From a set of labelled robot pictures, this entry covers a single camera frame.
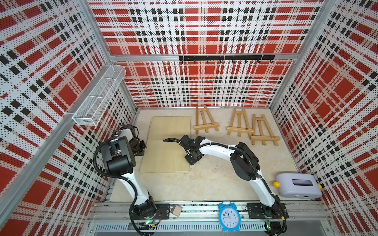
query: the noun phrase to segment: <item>wooden easel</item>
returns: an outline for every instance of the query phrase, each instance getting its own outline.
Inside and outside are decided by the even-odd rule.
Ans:
[[[211,128],[214,128],[215,131],[219,131],[219,129],[218,129],[219,123],[217,123],[217,122],[214,121],[214,118],[210,114],[210,111],[209,111],[208,107],[206,105],[203,105],[203,106],[204,106],[203,108],[198,108],[198,106],[195,107],[195,117],[196,117],[196,119],[195,119],[195,127],[194,127],[195,134],[198,134],[199,130],[205,130],[205,132],[208,133],[209,129],[211,129]],[[198,119],[199,119],[198,112],[199,111],[201,112],[203,125],[198,125]],[[208,116],[210,117],[211,124],[207,124],[206,123],[204,111],[206,111],[207,114],[208,114]]]
[[[236,114],[237,114],[237,127],[233,127]],[[247,128],[242,128],[242,125],[241,125],[242,114],[244,115],[245,124],[247,125]],[[245,112],[245,109],[242,109],[242,111],[237,111],[236,108],[234,108],[234,113],[232,114],[230,126],[227,127],[227,135],[231,135],[231,132],[237,132],[237,135],[239,137],[242,136],[242,133],[247,133],[249,138],[251,138],[252,135],[255,134],[255,130],[251,129],[249,126],[247,113]]]
[[[261,122],[264,121],[266,128],[269,131],[270,136],[264,136],[264,131],[262,129]],[[256,129],[256,122],[259,126],[260,135],[257,136],[255,133],[251,136],[252,144],[255,144],[256,140],[260,140],[262,142],[262,145],[266,145],[266,141],[273,141],[274,145],[278,146],[278,141],[280,140],[279,136],[274,136],[272,129],[269,126],[268,121],[266,120],[265,115],[262,115],[262,117],[256,117],[256,114],[252,115],[252,129]]]

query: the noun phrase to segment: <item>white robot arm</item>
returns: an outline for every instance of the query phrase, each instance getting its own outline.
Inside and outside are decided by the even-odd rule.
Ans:
[[[235,152],[235,150],[231,150],[222,146],[218,145],[211,145],[212,141],[209,139],[203,139],[200,145],[208,143],[209,145],[203,146],[199,149],[199,151],[203,155],[212,155],[216,157],[220,157],[227,161],[230,161],[230,157]],[[251,179],[248,182],[252,186],[253,190],[256,192],[257,196],[261,204],[271,207],[273,206],[275,199],[272,196],[271,192],[269,192],[269,188],[265,185],[264,177],[262,176],[261,170],[258,170],[257,173],[261,178]]]
[[[137,190],[137,199],[135,202],[135,211],[138,215],[146,218],[155,214],[155,203],[148,191],[143,188],[137,180],[133,168],[135,167],[135,159],[133,152],[135,150],[130,147],[135,139],[135,132],[130,127],[120,130],[117,135],[101,148],[101,154],[104,161],[105,170],[113,175],[122,176],[132,182]],[[199,161],[202,156],[208,154],[223,158],[231,162],[235,173],[242,179],[248,181],[262,205],[262,213],[267,218],[276,218],[280,216],[287,216],[283,204],[280,202],[277,195],[274,195],[268,187],[260,170],[259,160],[253,152],[244,143],[238,145],[225,145],[215,143],[204,137],[198,136],[196,139],[191,139],[188,136],[183,136],[180,140],[176,138],[165,139],[164,142],[177,142],[180,144],[187,155],[185,159],[190,165]],[[130,184],[120,179],[125,185],[132,197],[135,196],[134,189]]]

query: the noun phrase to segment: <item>wire mesh basket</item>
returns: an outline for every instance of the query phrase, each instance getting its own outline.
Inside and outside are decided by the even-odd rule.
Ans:
[[[111,65],[73,116],[74,121],[96,126],[125,75],[124,66]]]

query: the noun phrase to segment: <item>wooden board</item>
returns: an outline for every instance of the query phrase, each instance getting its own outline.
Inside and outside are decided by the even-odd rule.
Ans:
[[[198,131],[198,130],[203,130],[204,128],[209,128],[209,129],[215,128],[215,130],[217,130],[218,127],[219,127],[219,123],[196,125],[196,126],[194,126],[194,130]]]
[[[263,145],[266,145],[266,143],[264,143],[265,141],[279,141],[280,140],[280,137],[278,136],[251,136],[251,139],[252,140],[259,140],[259,141],[262,141],[263,142]]]
[[[255,130],[247,129],[247,128],[239,128],[239,127],[227,127],[227,131],[231,132],[242,132],[247,133],[248,135],[255,134]]]
[[[163,143],[166,138],[190,137],[190,116],[155,116],[152,118],[140,173],[188,172],[189,163],[183,148],[174,142]]]

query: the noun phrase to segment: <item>red plaid pattern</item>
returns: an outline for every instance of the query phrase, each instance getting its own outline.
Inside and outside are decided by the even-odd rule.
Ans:
[[[291,61],[120,62],[138,107],[269,107]]]
[[[298,52],[323,0],[89,0],[111,54]]]
[[[77,2],[2,6],[0,195],[104,64]]]
[[[0,235],[80,235],[92,203],[106,194],[108,178],[93,169],[93,152],[122,124],[129,123],[131,115],[118,89],[98,126],[74,125]],[[101,160],[98,158],[98,165],[103,169]]]
[[[378,225],[378,3],[340,1],[274,113],[341,235]]]
[[[76,1],[11,0],[0,11],[2,194],[105,61]],[[91,155],[130,118],[118,91],[101,125],[71,128],[0,235],[80,235],[107,182],[93,172]]]

